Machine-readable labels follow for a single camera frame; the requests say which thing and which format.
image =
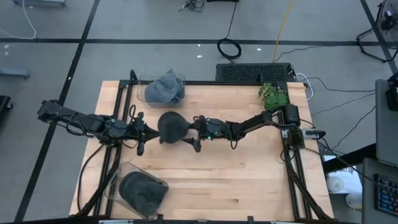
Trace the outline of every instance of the white cable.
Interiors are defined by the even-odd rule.
[[[27,16],[26,9],[25,9],[25,0],[22,0],[22,8],[23,8],[23,10],[24,10],[24,14],[25,14],[25,16],[26,16],[27,21],[28,21],[30,27],[32,28],[32,30],[33,30],[33,32],[34,32],[33,37],[17,37],[17,36],[14,36],[14,35],[12,35],[12,34],[7,33],[7,32],[6,32],[5,30],[3,30],[2,28],[0,28],[0,31],[3,32],[4,34],[6,34],[6,35],[9,36],[9,37],[12,37],[12,38],[24,39],[24,40],[33,40],[34,38],[36,38],[36,30],[35,30],[35,27],[33,27],[32,23],[30,22],[29,17]]]
[[[312,90],[312,86],[311,86],[310,81],[309,81],[309,80],[307,79],[307,77],[306,77],[304,74],[302,74],[302,73],[296,73],[296,75],[302,75],[302,76],[304,77],[305,81],[307,81],[308,87],[309,87],[310,90],[311,90],[311,96],[308,97],[307,100],[311,100],[311,98],[313,97],[313,90]]]

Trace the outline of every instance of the gray fabric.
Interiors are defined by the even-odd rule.
[[[173,69],[150,83],[145,89],[148,103],[179,103],[185,96],[183,80],[175,75]]]

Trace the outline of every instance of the table leg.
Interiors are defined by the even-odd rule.
[[[372,158],[376,159],[376,143],[370,144],[357,151],[350,152],[348,154],[340,156],[340,159],[347,162],[350,165],[361,164],[363,159]],[[329,161],[322,162],[324,173],[334,172],[347,168],[347,165],[341,162],[338,158],[331,159]]]

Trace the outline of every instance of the clear plastic bin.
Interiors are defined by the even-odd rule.
[[[148,84],[159,79],[160,77],[161,75],[141,75],[138,79],[137,99],[139,101],[146,102],[148,106],[152,108],[181,108],[184,104],[184,99],[180,100],[178,103],[150,103],[145,100],[145,89],[147,88]],[[185,75],[176,74],[176,77],[182,80],[185,91]]]
[[[163,186],[165,186],[167,188],[167,190],[163,194],[163,197],[161,198],[161,203],[156,208],[154,213],[152,213],[150,215],[147,214],[147,216],[145,216],[145,215],[141,214],[140,212],[138,212],[136,209],[131,207],[131,205],[127,201],[125,201],[122,198],[121,194],[120,194],[119,187],[120,187],[121,183],[123,182],[125,176],[131,175],[133,172],[140,172],[142,174],[145,174],[149,178],[151,178],[154,181],[156,181],[157,184],[161,184],[161,185],[163,185]],[[111,188],[114,188],[114,193],[113,194],[110,194],[110,189]],[[152,219],[154,219],[156,217],[157,211],[159,210],[160,206],[162,205],[162,202],[163,202],[164,198],[166,197],[168,191],[169,191],[169,185],[166,182],[164,182],[163,180],[160,180],[160,179],[154,177],[153,175],[150,175],[149,173],[145,172],[144,170],[134,166],[130,162],[123,162],[119,166],[119,168],[117,169],[115,174],[112,176],[111,180],[109,181],[109,184],[108,184],[106,190],[104,191],[104,194],[105,194],[105,196],[107,198],[109,198],[109,199],[113,200],[114,202],[122,205],[123,207],[129,209],[130,211],[138,214],[143,219],[152,220]]]

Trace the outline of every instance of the black keyboard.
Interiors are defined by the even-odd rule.
[[[295,82],[290,63],[217,64],[216,81],[224,82]]]
[[[376,210],[398,216],[398,180],[381,174],[375,174],[374,180],[379,183],[375,186]]]

